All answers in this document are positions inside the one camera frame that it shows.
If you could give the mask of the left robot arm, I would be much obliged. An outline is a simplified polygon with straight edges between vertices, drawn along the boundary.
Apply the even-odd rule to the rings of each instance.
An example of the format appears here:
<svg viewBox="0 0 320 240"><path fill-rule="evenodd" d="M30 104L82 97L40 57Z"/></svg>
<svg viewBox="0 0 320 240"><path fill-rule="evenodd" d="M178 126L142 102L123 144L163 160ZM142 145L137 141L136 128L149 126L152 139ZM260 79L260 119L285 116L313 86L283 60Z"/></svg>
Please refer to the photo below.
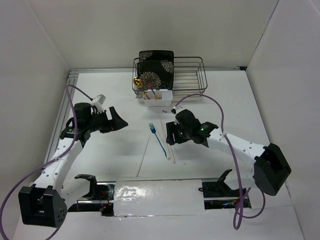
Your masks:
<svg viewBox="0 0 320 240"><path fill-rule="evenodd" d="M68 209L80 198L92 200L99 187L94 175L78 174L67 182L66 177L91 134L114 132L127 127L115 108L109 108L111 118L100 104L80 102L73 106L73 117L60 134L57 149L42 173L31 186L18 193L20 213L25 225L59 228Z"/></svg>

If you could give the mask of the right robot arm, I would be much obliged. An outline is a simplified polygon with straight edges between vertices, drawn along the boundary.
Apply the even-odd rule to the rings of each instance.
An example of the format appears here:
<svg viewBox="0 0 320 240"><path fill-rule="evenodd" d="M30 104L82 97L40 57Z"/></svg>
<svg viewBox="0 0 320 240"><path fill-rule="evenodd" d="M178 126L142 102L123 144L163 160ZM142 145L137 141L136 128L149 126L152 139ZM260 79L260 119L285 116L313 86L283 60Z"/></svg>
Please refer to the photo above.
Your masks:
<svg viewBox="0 0 320 240"><path fill-rule="evenodd" d="M175 120L165 126L166 143L171 146L192 141L235 156L238 161L251 166L253 173L244 177L243 182L248 188L256 186L266 195L276 196L292 172L278 145L257 144L223 132L214 123L201 123L188 109L177 113Z"/></svg>

